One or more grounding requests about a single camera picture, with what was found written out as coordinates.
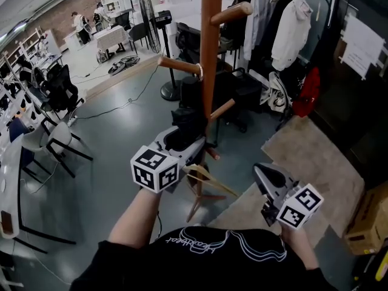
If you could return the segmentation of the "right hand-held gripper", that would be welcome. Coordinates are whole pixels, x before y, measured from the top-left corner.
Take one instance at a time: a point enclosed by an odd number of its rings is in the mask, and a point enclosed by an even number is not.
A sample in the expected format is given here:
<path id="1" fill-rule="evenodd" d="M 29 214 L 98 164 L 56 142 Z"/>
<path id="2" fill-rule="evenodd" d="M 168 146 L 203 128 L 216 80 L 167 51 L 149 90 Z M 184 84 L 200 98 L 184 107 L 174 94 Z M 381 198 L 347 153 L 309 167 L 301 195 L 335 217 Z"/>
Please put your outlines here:
<path id="1" fill-rule="evenodd" d="M 291 174 L 275 164 L 255 163 L 253 177 L 263 195 L 283 195 L 287 191 L 284 196 L 276 196 L 274 200 L 267 196 L 261 214 L 269 226 L 278 221 L 298 230 L 324 202 L 323 196 L 310 183 L 293 187 Z"/>

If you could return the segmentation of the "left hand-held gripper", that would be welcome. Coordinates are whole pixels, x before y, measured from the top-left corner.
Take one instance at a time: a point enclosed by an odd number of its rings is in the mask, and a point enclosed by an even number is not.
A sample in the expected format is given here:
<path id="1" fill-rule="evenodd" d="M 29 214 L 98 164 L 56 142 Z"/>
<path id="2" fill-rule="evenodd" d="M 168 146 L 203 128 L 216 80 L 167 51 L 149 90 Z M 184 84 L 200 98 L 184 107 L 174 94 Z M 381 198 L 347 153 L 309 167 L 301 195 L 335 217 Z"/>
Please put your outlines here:
<path id="1" fill-rule="evenodd" d="M 185 166 L 198 164 L 206 137 L 191 143 L 182 151 L 179 128 L 164 130 L 149 145 L 142 146 L 131 158 L 133 181 L 153 193 L 173 193 L 179 183 L 180 171 Z"/>

